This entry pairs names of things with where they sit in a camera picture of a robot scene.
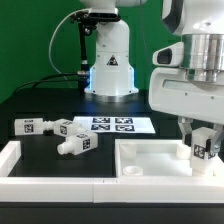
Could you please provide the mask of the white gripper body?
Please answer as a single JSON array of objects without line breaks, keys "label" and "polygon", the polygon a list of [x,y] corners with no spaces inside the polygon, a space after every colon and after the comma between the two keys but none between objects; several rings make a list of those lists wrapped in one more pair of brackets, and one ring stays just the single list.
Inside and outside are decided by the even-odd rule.
[{"label": "white gripper body", "polygon": [[149,105],[155,111],[224,125],[224,72],[208,83],[188,81],[183,69],[156,68]]}]

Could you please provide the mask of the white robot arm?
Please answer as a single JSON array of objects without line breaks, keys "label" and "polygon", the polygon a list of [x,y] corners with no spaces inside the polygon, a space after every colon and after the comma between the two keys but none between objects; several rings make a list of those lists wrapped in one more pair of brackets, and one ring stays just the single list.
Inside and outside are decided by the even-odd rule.
[{"label": "white robot arm", "polygon": [[[80,0],[96,23],[96,61],[88,95],[108,100],[138,90],[129,64],[129,27],[118,7],[147,0]],[[178,117],[183,142],[210,154],[224,140],[224,0],[162,0],[161,19],[181,40],[153,54],[149,104]]]}]

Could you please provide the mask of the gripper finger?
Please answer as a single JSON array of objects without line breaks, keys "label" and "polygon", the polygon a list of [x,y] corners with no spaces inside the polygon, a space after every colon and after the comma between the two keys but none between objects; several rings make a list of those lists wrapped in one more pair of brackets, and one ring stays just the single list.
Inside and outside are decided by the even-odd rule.
[{"label": "gripper finger", "polygon": [[182,133],[182,142],[187,145],[191,146],[192,141],[192,124],[193,120],[191,118],[186,117],[179,117],[178,118],[178,125],[180,131]]},{"label": "gripper finger", "polygon": [[224,125],[215,124],[213,130],[215,134],[206,141],[206,151],[210,155],[215,155],[220,151],[221,143],[224,140]]}]

